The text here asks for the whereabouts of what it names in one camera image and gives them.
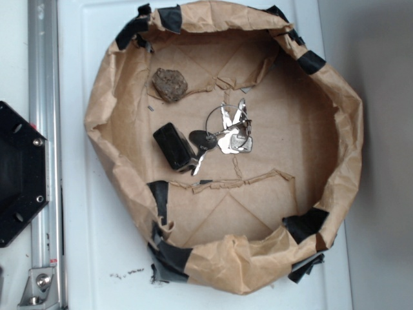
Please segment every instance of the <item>black plastic part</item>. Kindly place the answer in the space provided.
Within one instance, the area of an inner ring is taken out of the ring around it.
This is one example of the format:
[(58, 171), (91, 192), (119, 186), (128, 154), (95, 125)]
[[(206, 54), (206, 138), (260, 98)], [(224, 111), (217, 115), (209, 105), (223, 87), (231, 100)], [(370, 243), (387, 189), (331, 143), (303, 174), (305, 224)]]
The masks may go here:
[(195, 168), (195, 165), (190, 164), (196, 159), (194, 151), (182, 132), (172, 123), (167, 123), (155, 131), (154, 138), (172, 169), (185, 172)]
[(0, 247), (47, 204), (46, 139), (0, 101)]

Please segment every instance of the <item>silver key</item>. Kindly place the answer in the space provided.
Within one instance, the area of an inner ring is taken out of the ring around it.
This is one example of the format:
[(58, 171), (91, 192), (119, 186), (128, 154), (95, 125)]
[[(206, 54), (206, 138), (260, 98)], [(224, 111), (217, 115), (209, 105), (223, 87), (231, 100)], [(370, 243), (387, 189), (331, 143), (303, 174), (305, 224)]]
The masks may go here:
[(234, 127), (228, 130), (228, 128), (232, 126), (233, 122), (230, 119), (229, 113), (225, 110), (225, 103), (221, 104), (221, 113), (224, 126), (223, 134), (225, 134), (225, 136), (219, 139), (218, 146), (224, 154), (238, 154), (239, 151), (230, 148), (230, 141), (233, 134), (239, 133), (239, 129)]
[(239, 132), (231, 136), (230, 149), (241, 153), (249, 153), (252, 150), (251, 120), (246, 117), (247, 105), (245, 99), (241, 99), (239, 102), (237, 113), (240, 122)]

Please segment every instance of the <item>black key fob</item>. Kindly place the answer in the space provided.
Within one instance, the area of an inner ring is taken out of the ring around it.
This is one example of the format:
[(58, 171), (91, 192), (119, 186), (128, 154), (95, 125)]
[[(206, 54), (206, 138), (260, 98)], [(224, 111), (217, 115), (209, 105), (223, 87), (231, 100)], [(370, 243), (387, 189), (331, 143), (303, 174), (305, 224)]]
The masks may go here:
[(154, 138), (175, 171), (186, 172), (198, 164), (188, 140), (172, 123), (167, 123), (155, 131)]

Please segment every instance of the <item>brown rock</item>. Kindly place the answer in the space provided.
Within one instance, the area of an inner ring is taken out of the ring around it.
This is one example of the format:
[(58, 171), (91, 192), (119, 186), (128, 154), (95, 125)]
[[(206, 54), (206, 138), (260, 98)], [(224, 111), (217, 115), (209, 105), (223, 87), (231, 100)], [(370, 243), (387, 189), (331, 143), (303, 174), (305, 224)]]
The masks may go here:
[(188, 83), (177, 70), (158, 68), (152, 76), (152, 82), (161, 98), (167, 102), (180, 100), (188, 90)]

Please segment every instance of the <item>keys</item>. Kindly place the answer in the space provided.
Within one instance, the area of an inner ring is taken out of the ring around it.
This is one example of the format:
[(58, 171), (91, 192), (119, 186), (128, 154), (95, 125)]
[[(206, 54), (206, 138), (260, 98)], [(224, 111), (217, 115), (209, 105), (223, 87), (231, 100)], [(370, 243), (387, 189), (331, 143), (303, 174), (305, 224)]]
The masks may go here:
[(218, 145), (224, 154), (248, 153), (252, 150), (251, 120), (247, 118), (247, 105), (245, 99), (238, 103), (238, 109), (234, 120), (231, 121), (228, 112), (224, 109), (225, 104), (221, 104), (224, 131), (214, 134), (225, 136), (219, 139)]
[(201, 168), (201, 162), (204, 160), (205, 154), (209, 150), (216, 148), (218, 140), (217, 137), (211, 133), (208, 135), (204, 130), (195, 130), (189, 134), (189, 141), (191, 141), (198, 148), (198, 164), (191, 172), (191, 175), (195, 176)]
[(225, 136), (219, 139), (218, 146), (221, 149), (222, 153), (224, 154), (238, 154), (239, 152), (237, 150), (233, 150), (230, 148), (230, 141), (231, 141), (232, 135), (237, 134), (239, 132), (239, 129), (237, 127), (232, 126), (233, 122), (231, 121), (230, 115), (225, 110), (224, 107), (225, 107), (225, 103), (222, 103), (221, 113), (222, 113), (222, 120), (223, 120), (223, 126), (224, 126), (223, 134), (225, 134)]
[(245, 99), (242, 99), (239, 102), (237, 112), (240, 113), (240, 121), (242, 126), (239, 126), (239, 132), (236, 135), (231, 136), (230, 148), (233, 150), (238, 150), (240, 153), (249, 153), (252, 150), (252, 127), (251, 120), (245, 116), (247, 114)]

